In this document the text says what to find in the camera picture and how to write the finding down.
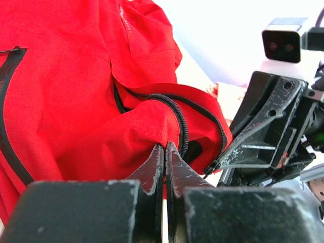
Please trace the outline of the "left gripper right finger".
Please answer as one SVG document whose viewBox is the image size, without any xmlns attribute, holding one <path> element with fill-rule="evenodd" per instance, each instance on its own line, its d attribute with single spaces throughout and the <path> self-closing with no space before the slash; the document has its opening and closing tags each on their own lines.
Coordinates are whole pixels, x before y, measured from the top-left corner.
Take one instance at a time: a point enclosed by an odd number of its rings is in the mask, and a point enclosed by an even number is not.
<svg viewBox="0 0 324 243">
<path fill-rule="evenodd" d="M 166 147 L 169 242 L 323 242 L 319 207 L 288 188 L 214 187 Z"/>
</svg>

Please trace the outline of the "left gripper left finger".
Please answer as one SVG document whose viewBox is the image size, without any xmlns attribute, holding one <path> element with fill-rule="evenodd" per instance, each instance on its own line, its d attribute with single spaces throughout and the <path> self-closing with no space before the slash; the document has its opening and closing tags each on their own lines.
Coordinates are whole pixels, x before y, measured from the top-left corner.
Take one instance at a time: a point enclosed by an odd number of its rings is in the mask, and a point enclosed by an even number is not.
<svg viewBox="0 0 324 243">
<path fill-rule="evenodd" d="M 164 149 L 125 180 L 35 182 L 1 242 L 161 242 Z"/>
</svg>

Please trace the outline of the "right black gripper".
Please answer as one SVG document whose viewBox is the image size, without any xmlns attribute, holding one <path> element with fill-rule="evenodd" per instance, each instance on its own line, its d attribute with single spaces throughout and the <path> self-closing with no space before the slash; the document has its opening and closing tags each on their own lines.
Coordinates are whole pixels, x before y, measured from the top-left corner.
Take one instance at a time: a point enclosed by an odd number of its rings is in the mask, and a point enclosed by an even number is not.
<svg viewBox="0 0 324 243">
<path fill-rule="evenodd" d="M 270 186 L 294 179 L 323 151 L 323 92 L 306 82 L 255 71 L 217 160 L 219 186 Z M 306 144 L 301 139 L 307 138 Z"/>
</svg>

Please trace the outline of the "red zip jacket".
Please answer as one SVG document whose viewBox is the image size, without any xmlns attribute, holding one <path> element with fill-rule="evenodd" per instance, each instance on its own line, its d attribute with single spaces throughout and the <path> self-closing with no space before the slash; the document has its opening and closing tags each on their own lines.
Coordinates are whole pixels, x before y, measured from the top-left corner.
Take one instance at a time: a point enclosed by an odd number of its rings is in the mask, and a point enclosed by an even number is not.
<svg viewBox="0 0 324 243">
<path fill-rule="evenodd" d="M 215 170 L 232 134 L 181 59 L 153 1 L 1 1 L 2 222 L 30 183 L 125 179 L 156 144 Z"/>
</svg>

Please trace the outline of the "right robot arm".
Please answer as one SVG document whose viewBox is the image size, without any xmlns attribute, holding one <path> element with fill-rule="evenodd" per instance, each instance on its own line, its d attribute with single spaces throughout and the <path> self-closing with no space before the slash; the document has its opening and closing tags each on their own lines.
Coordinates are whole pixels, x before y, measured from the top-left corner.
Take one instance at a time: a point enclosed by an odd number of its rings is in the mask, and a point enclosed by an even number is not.
<svg viewBox="0 0 324 243">
<path fill-rule="evenodd" d="M 315 83 L 256 71 L 222 154 L 219 186 L 270 186 L 294 179 L 323 152 L 323 73 Z"/>
</svg>

